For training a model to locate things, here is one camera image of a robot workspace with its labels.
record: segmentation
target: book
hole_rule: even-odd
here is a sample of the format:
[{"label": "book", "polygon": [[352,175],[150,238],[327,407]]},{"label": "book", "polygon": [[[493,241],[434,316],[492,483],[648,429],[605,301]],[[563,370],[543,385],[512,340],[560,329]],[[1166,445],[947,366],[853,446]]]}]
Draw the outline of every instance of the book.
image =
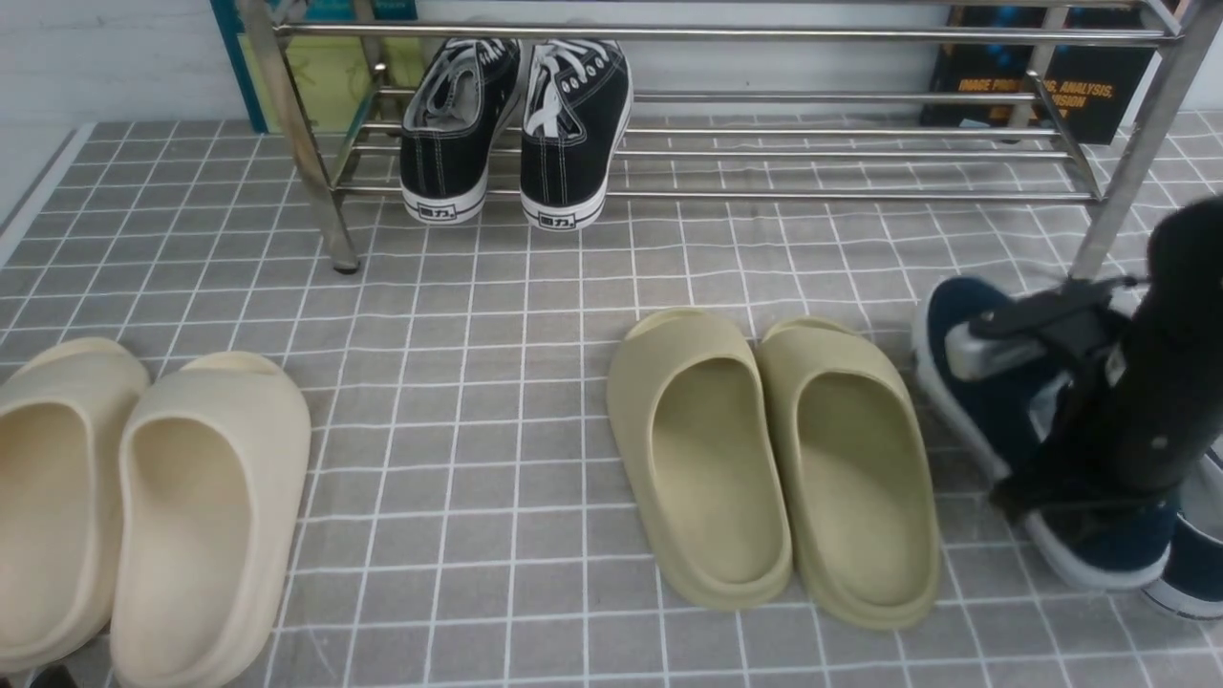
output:
[{"label": "book", "polygon": [[[1178,0],[1163,0],[1178,10]],[[953,27],[1037,28],[1041,7],[954,7]],[[1066,28],[1142,28],[1137,10],[1074,7]],[[932,92],[1011,93],[1020,90],[1031,45],[943,45],[934,62]],[[1081,143],[1110,143],[1130,100],[1142,82],[1155,50],[1151,48],[1091,48],[1059,45],[1053,53],[1044,87],[1070,132]],[[926,105],[926,126],[1005,126],[1010,105]],[[1041,108],[1035,108],[1033,117]]]}]

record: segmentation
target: white wall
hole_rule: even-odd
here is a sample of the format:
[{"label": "white wall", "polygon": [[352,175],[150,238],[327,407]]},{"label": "white wall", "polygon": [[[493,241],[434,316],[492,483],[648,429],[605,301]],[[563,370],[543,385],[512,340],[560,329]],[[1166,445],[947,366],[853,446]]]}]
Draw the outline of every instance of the white wall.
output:
[{"label": "white wall", "polygon": [[[210,6],[203,0],[40,0],[0,18],[0,122],[243,117]],[[418,0],[426,18],[618,23],[938,26],[945,7],[805,4]],[[934,48],[909,44],[675,43],[626,46],[645,88],[922,89]],[[1223,108],[1223,40],[1186,108]]]}]

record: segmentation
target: cream slide sandal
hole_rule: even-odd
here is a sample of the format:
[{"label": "cream slide sandal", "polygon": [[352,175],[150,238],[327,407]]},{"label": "cream slide sandal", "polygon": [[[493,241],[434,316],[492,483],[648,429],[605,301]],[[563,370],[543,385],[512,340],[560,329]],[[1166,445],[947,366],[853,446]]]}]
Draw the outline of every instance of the cream slide sandal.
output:
[{"label": "cream slide sandal", "polygon": [[275,364],[212,354],[157,382],[120,446],[110,651],[125,688],[220,687],[275,621],[306,481],[306,401]]},{"label": "cream slide sandal", "polygon": [[119,436],[148,386],[98,337],[59,343],[0,386],[0,675],[61,659],[106,624]]},{"label": "cream slide sandal", "polygon": [[790,528],[759,373],[728,319],[671,308],[637,323],[608,373],[608,415],[663,577],[737,610],[790,580]]},{"label": "cream slide sandal", "polygon": [[909,392],[868,340],[813,317],[774,325],[759,362],[799,573],[821,607],[873,629],[938,595],[938,521]]}]

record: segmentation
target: black object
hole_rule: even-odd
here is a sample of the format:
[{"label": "black object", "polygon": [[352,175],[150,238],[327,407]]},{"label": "black object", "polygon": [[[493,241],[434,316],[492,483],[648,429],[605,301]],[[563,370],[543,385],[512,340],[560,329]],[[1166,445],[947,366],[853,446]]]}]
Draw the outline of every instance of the black object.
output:
[{"label": "black object", "polygon": [[[1173,7],[1175,0],[1164,0]],[[1041,7],[954,7],[949,26],[1038,28]],[[1070,10],[1068,28],[1144,28],[1139,10]],[[1010,93],[1021,79],[1031,45],[944,45],[934,62],[931,90]],[[1055,49],[1044,77],[1070,131],[1082,143],[1109,143],[1155,51],[1150,48]],[[927,105],[925,126],[1004,126],[1010,105]]]},{"label": "black object", "polygon": [[470,219],[484,203],[488,158],[519,101],[516,40],[446,40],[407,106],[399,178],[407,211],[429,224]]},{"label": "black object", "polygon": [[[6,683],[0,683],[0,686],[7,686]],[[57,664],[50,668],[43,670],[34,682],[31,683],[29,688],[77,688],[75,681],[72,681],[72,675],[68,673],[67,667]]]},{"label": "black object", "polygon": [[581,229],[602,211],[631,87],[629,62],[614,40],[548,40],[534,48],[520,180],[532,224]]},{"label": "black object", "polygon": [[991,495],[1010,519],[1091,510],[1102,525],[1159,505],[1223,431],[1223,197],[1161,221],[1147,263],[1132,318],[1108,308],[1113,288],[1137,284],[1117,277],[1071,280],[970,323],[985,339],[1038,339],[1073,375],[1038,456]]}]

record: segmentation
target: shoe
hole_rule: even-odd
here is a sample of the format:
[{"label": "shoe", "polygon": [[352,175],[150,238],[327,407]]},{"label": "shoe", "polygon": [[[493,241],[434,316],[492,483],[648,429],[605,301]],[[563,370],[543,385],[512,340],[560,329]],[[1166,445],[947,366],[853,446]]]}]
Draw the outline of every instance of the shoe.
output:
[{"label": "shoe", "polygon": [[88,337],[0,386],[0,676],[62,659],[110,618],[119,437],[148,385],[119,343]]},{"label": "shoe", "polygon": [[124,543],[110,622],[126,688],[226,686],[280,607],[311,422],[275,364],[212,354],[163,378],[119,442]]},{"label": "shoe", "polygon": [[1168,568],[1142,595],[1180,618],[1223,620],[1223,462],[1213,451],[1180,486]]},{"label": "shoe", "polygon": [[433,56],[404,115],[399,180],[426,224],[466,221],[484,205],[488,156],[521,98],[522,45],[451,38]]},{"label": "shoe", "polygon": [[917,414],[896,368],[837,323],[800,317],[761,339],[769,435],[816,602],[874,631],[938,598],[938,519]]},{"label": "shoe", "polygon": [[735,323],[697,308],[638,321],[607,385],[646,539],[689,602],[762,605],[790,580],[790,525],[756,360]]},{"label": "shoe", "polygon": [[[1065,381],[1065,373],[1051,358],[977,382],[951,375],[945,348],[951,328],[1011,302],[981,279],[953,276],[926,298],[912,329],[918,386],[991,484],[1036,456],[1043,437],[1037,420],[1052,418],[1055,392]],[[1090,499],[1090,491],[1084,491]],[[1123,518],[1110,514],[1112,525],[1080,538],[1085,522],[1096,516],[1081,511],[1055,516],[1035,512],[1024,524],[1049,567],[1071,588],[1135,590],[1158,579],[1168,562],[1177,506],[1163,503]]]},{"label": "shoe", "polygon": [[536,46],[521,163],[522,210],[532,225],[567,231],[599,216],[631,108],[632,76],[616,42]]}]

